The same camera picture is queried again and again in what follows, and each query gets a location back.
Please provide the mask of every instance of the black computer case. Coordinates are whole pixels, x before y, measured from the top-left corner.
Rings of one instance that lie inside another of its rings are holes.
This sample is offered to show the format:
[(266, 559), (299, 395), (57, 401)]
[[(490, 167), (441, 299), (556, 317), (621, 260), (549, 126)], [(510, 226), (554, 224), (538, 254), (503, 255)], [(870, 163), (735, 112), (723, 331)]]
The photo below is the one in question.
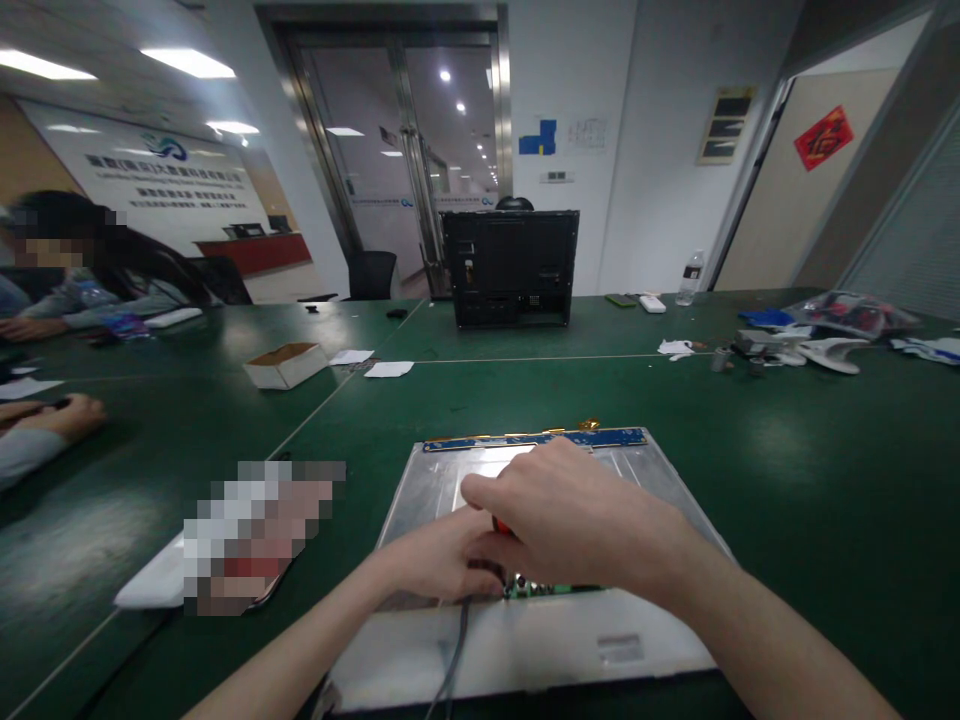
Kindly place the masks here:
[(579, 210), (442, 212), (457, 325), (570, 323)]

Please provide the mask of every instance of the company logo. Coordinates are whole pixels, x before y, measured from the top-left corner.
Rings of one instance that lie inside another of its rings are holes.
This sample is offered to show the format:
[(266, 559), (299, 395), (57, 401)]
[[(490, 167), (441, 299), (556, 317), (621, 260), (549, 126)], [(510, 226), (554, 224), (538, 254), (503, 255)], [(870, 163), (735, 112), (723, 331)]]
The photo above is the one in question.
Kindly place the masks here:
[(187, 150), (180, 143), (174, 140), (172, 137), (164, 137), (160, 140), (157, 139), (157, 136), (153, 133), (144, 133), (140, 137), (143, 138), (144, 144), (147, 146), (147, 150), (152, 152), (157, 157), (172, 157), (174, 160), (186, 160), (187, 159)]

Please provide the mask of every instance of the red reception desk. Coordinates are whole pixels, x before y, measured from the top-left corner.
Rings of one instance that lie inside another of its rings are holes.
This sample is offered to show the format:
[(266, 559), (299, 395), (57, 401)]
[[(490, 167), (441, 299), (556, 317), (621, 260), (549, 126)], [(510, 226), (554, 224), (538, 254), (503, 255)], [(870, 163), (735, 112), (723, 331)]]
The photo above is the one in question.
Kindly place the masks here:
[(310, 252), (300, 233), (261, 235), (238, 240), (195, 241), (204, 257), (222, 255), (237, 264), (241, 275), (254, 275), (310, 262)]

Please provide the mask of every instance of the cardboard box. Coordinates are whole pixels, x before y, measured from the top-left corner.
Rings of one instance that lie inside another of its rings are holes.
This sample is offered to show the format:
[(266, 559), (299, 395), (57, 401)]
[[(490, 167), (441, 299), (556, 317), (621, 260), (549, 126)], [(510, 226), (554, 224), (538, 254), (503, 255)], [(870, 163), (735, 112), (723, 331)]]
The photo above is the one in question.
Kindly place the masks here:
[(248, 360), (243, 369), (258, 388), (289, 390), (327, 366), (327, 356), (316, 343), (287, 343)]

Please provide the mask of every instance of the plastic bottle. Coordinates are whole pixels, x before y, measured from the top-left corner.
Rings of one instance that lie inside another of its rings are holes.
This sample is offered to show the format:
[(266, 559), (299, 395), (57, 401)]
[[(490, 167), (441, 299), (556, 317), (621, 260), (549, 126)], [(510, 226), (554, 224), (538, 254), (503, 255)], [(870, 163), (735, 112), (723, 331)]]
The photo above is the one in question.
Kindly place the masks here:
[(121, 340), (152, 337), (150, 328), (136, 313), (118, 310), (110, 293), (100, 287), (96, 280), (83, 280), (80, 286), (80, 300), (89, 310), (93, 310), (107, 330)]
[(697, 294), (700, 276), (703, 274), (703, 250), (697, 250), (683, 269), (683, 278), (680, 280), (680, 290), (677, 292), (677, 305), (691, 305)]

